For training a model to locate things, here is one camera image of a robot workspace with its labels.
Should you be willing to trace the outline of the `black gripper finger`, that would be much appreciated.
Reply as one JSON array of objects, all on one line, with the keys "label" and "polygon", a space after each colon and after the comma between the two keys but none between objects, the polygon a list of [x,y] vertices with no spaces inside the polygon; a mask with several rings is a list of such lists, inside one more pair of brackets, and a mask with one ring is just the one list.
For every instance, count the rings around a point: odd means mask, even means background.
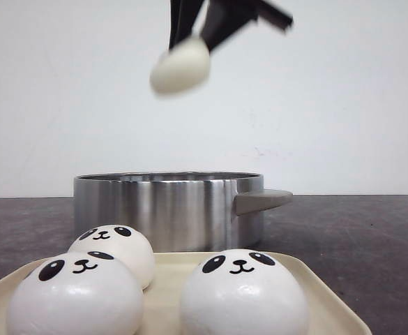
[{"label": "black gripper finger", "polygon": [[168,50],[191,37],[192,28],[200,12],[203,0],[171,0],[170,33]]},{"label": "black gripper finger", "polygon": [[257,20],[258,13],[249,1],[210,1],[204,25],[199,37],[209,52],[236,33],[250,21]]}]

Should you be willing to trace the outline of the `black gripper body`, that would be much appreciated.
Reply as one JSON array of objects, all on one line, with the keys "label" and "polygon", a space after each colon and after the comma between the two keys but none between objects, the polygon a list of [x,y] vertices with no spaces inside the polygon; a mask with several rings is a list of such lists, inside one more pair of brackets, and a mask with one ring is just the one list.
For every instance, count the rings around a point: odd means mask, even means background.
[{"label": "black gripper body", "polygon": [[258,15],[281,31],[290,29],[294,23],[293,17],[277,6],[267,1],[257,2]]}]

